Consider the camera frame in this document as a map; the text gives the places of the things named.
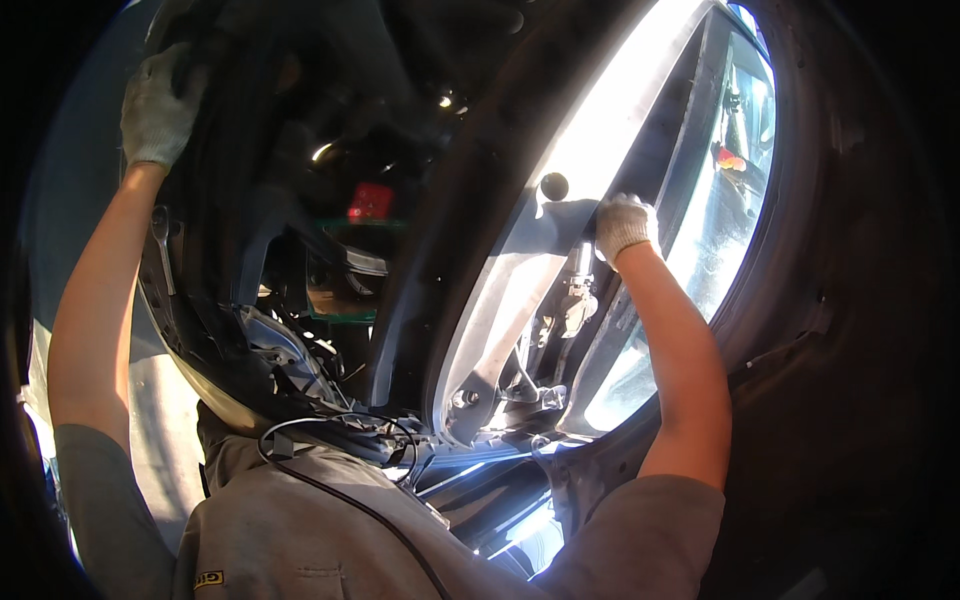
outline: mechanic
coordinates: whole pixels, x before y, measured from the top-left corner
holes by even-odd
[[[343,499],[264,464],[256,440],[199,406],[211,496],[174,556],[136,485],[128,363],[133,294],[157,190],[190,136],[204,78],[177,98],[185,44],[143,62],[121,117],[129,167],[67,283],[48,364],[67,513],[85,571],[107,599],[684,598],[697,595],[720,526],[731,437],[727,377],[707,324],[667,270],[653,208],[600,204],[597,247],[643,322],[662,425],[636,480],[613,491],[531,582],[457,541],[379,468],[313,446],[284,465],[388,518],[414,551]]]

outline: orange object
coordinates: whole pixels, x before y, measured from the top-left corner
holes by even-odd
[[[719,165],[721,169],[733,169],[734,171],[747,170],[746,160],[722,147],[720,148],[720,152],[717,153],[717,165]]]

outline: white work glove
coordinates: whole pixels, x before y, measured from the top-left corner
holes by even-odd
[[[183,98],[174,96],[174,66],[189,48],[174,44],[149,57],[127,84],[120,131],[128,165],[153,162],[169,173],[186,147],[206,87],[204,74],[194,73]]]
[[[624,248],[649,242],[660,254],[657,212],[631,194],[616,194],[597,207],[597,250],[616,271],[613,262]]]

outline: wrench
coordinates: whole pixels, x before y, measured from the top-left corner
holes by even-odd
[[[154,207],[150,231],[160,246],[160,262],[163,264],[163,278],[167,280],[167,296],[173,296],[177,293],[177,288],[174,287],[173,269],[170,268],[170,249],[167,246],[167,238],[170,237],[170,211],[165,204]]]

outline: yellow logo patch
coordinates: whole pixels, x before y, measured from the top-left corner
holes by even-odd
[[[222,586],[223,584],[223,571],[207,571],[206,573],[197,575],[197,578],[193,580],[193,589],[202,588],[203,586]]]

